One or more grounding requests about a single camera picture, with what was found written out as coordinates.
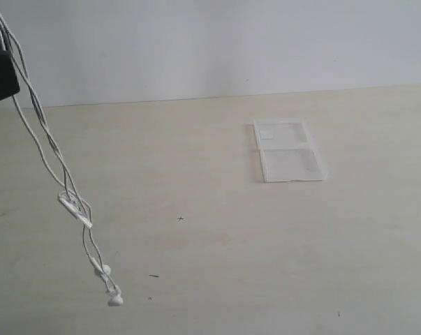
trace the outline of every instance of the plastic case lid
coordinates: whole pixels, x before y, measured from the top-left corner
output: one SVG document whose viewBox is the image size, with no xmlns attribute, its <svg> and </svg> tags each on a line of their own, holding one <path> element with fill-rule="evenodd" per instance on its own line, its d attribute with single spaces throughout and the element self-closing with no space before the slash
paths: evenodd
<svg viewBox="0 0 421 335">
<path fill-rule="evenodd" d="M 327 179 L 327 168 L 301 119 L 254 122 L 266 182 Z"/>
</svg>

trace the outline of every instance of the white cable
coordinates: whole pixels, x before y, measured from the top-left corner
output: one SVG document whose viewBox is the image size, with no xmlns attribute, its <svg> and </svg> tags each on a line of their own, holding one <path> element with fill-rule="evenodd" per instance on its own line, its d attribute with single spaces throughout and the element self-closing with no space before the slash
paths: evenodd
<svg viewBox="0 0 421 335">
<path fill-rule="evenodd" d="M 20 56 L 20 60 L 21 60 L 21 63 L 22 63 L 22 68 L 21 68 L 21 66 L 18 64 L 18 62 L 15 59 L 15 56 L 13 54 L 13 47 L 12 47 L 12 45 L 9 45 L 10 55 L 12 57 L 13 63 L 15 64 L 15 67 L 18 69 L 18 72 L 20 73 L 22 79 L 24 80 L 25 84 L 27 85 L 27 87 L 29 89 L 29 93 L 31 95 L 31 99 L 32 99 L 32 103 L 34 105 L 34 109 L 36 111 L 36 114 L 38 115 L 38 120 L 40 122 L 40 125 L 43 128 L 43 130 L 44 130 L 44 132 L 45 132 L 45 134 L 47 136 L 47 140 L 49 141 L 50 146 L 51 146 L 51 148 L 52 148 L 55 156 L 57 157 L 58 161 L 62 165 L 63 172 L 64 172 L 64 182 L 62 182 L 60 180 L 60 178 L 58 178 L 58 176 L 54 173 L 53 169 L 50 167 L 49 163 L 47 162 L 47 159 L 45 158 L 45 154 L 44 154 L 43 148 L 41 147 L 40 142 L 38 141 L 38 137 L 35 135 L 35 133 L 31 129 L 31 127 L 29 125 L 29 122 L 27 121 L 26 117 L 24 116 L 24 113 L 22 112 L 21 107 L 20 107 L 20 104 L 18 103 L 16 97 L 13 96 L 13 102 L 15 104 L 15 107 L 16 107 L 17 111 L 18 111 L 18 114 L 20 115 L 20 118 L 23 121 L 23 123 L 24 123 L 27 131 L 29 132 L 29 134 L 31 135 L 32 139 L 36 143 L 36 146 L 37 146 L 38 151 L 40 153 L 40 157 L 41 157 L 41 159 L 42 159 L 42 161 L 44 163 L 44 166 L 46 167 L 47 171 L 49 171 L 49 173 L 51 174 L 51 176 L 54 178 L 54 180 L 59 185 L 61 185 L 61 186 L 63 186 L 65 188 L 66 194 L 67 194 L 68 197 L 74 196 L 77 199 L 77 202 L 79 202 L 80 205 L 81 205 L 81 207 L 82 207 L 82 210 L 83 210 L 84 215 L 86 215 L 89 218 L 89 220 L 91 221 L 92 220 L 92 217 L 91 217 L 91 206 L 84 199 L 82 199 L 80 197 L 79 193 L 77 192 L 76 186 L 75 186 L 74 181 L 73 181 L 72 176 L 71 176 L 71 173 L 70 173 L 70 171 L 69 171 L 69 169 L 68 169 L 68 167 L 67 167 L 67 165 L 66 165 L 66 163 L 64 161 L 64 157 L 62 156 L 61 151 L 59 150 L 58 144 L 56 143 L 55 139 L 53 138 L 53 136 L 52 136 L 52 134 L 51 134 L 51 132 L 49 130 L 49 127 L 48 127 L 48 125 L 46 123 L 44 111 L 43 111 L 43 108 L 42 108 L 42 106 L 40 104 L 39 98 L 38 98 L 38 96 L 37 96 L 34 88 L 32 87 L 32 85 L 30 83 L 29 74 L 28 74 L 27 68 L 25 66 L 24 54 L 22 52 L 21 45 L 18 42 L 18 40 L 16 39 L 15 35 L 13 34 L 13 32 L 8 28 L 8 25 L 7 25 L 5 19 L 3 18 L 2 14 L 0 12 L 0 34 L 1 34 L 1 31 L 3 31 L 6 34 L 6 37 L 8 38 L 8 42 L 10 43 L 9 40 L 11 39 L 14 42 L 15 46 L 17 47 L 17 50 L 18 50 L 18 53 L 19 53 L 19 56 Z M 0 35 L 0 37 L 1 37 L 1 44 L 3 45 L 4 49 L 6 49 L 6 46 L 5 46 L 5 43 L 4 43 L 4 39 L 3 39 L 2 34 Z M 66 185 L 67 177 L 69 179 L 69 182 L 71 183 L 72 190 L 69 189 L 67 187 L 67 185 Z M 86 245 L 86 242 L 85 242 L 85 237 L 84 237 L 85 229 L 86 228 L 83 227 L 83 231 L 82 231 L 83 246 L 84 246 L 85 252 L 86 252 L 89 260 L 93 264 L 93 258 L 91 257 L 91 254 L 90 254 L 89 249 L 87 248 L 87 245 Z M 106 279 L 108 279 L 111 282 L 111 284 L 113 285 L 114 290 L 116 290 L 118 288 L 117 285 L 112 280 L 112 278 L 109 276 L 109 274 L 106 274 L 105 273 L 104 264 L 103 264 L 103 257 L 101 255 L 101 252 L 98 249 L 98 246 L 96 245 L 96 242 L 94 241 L 94 238 L 92 236 L 92 231 L 90 229 L 88 229 L 88 231 L 89 231 L 89 240 L 92 243 L 93 247 L 95 248 L 95 250 L 97 252 L 97 255 L 98 255 L 98 259 L 100 261 L 100 267 L 101 267 L 101 270 L 102 270 L 102 272 L 104 274 L 103 277 L 102 277 L 102 279 L 103 279 L 103 281 L 106 284 L 106 288 L 107 288 L 107 290 L 109 292 L 110 289 L 109 289 L 109 286 L 108 286 L 108 281 L 106 280 Z"/>
</svg>

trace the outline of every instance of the clear plastic box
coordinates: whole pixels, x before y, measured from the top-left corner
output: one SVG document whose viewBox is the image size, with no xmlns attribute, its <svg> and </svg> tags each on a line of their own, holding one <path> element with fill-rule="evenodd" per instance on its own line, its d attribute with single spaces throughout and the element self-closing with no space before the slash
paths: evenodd
<svg viewBox="0 0 421 335">
<path fill-rule="evenodd" d="M 327 179 L 327 168 L 303 120 L 258 120 L 253 126 L 266 182 Z"/>
</svg>

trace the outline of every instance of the white table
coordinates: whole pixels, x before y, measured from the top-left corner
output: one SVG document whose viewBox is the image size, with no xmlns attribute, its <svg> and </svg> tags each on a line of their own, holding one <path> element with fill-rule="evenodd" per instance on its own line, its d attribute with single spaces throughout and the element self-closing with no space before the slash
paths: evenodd
<svg viewBox="0 0 421 335">
<path fill-rule="evenodd" d="M 0 334 L 421 335 L 421 86 L 47 117 L 125 303 L 0 110 Z M 305 118 L 327 181 L 262 182 L 251 124 L 275 117 Z"/>
</svg>

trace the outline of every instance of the white wall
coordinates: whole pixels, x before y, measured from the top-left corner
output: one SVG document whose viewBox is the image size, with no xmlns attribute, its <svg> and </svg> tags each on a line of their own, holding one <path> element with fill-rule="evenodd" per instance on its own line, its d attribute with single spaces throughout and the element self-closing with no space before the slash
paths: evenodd
<svg viewBox="0 0 421 335">
<path fill-rule="evenodd" d="M 0 8 L 45 105 L 421 83 L 421 0 L 0 0 Z"/>
</svg>

